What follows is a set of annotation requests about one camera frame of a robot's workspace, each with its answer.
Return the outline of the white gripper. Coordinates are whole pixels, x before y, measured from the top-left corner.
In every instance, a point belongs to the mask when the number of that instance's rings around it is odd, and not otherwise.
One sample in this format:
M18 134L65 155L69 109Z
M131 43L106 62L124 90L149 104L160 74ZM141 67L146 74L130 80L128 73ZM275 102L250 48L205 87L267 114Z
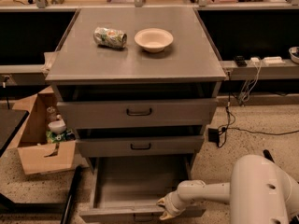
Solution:
M157 201L157 205L164 207L164 212L160 216L160 220L168 220L182 214L187 207L176 191L168 193L164 198Z

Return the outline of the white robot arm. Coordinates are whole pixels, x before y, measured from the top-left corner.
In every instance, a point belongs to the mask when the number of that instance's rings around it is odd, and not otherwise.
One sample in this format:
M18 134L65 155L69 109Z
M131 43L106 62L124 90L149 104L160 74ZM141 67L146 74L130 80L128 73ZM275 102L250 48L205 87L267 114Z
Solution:
M299 183L267 158L246 155L228 183L179 183L157 202L164 209L160 219L177 217L201 200L229 204L230 224L289 224L299 215Z

